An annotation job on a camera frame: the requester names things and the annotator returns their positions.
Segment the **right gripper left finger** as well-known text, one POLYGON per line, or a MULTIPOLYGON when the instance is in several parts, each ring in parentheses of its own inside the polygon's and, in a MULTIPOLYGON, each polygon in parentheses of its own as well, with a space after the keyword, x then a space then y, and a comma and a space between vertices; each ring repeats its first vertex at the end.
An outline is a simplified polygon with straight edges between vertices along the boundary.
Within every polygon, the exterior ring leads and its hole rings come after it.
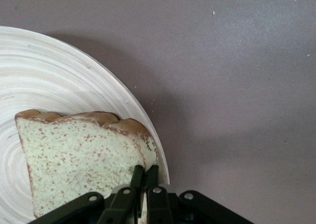
POLYGON ((86 193, 31 221, 32 224, 136 224, 141 212, 140 189, 143 167, 136 165, 131 182, 115 187, 107 198, 86 193))

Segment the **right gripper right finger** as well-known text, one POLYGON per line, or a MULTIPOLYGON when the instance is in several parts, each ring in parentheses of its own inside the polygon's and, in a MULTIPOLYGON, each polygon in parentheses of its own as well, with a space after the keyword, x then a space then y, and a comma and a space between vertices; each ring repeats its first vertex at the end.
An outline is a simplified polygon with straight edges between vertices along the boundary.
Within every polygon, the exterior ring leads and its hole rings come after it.
POLYGON ((248 219, 195 190, 180 195, 159 184, 159 166, 146 172, 147 223, 149 224, 250 224, 248 219))

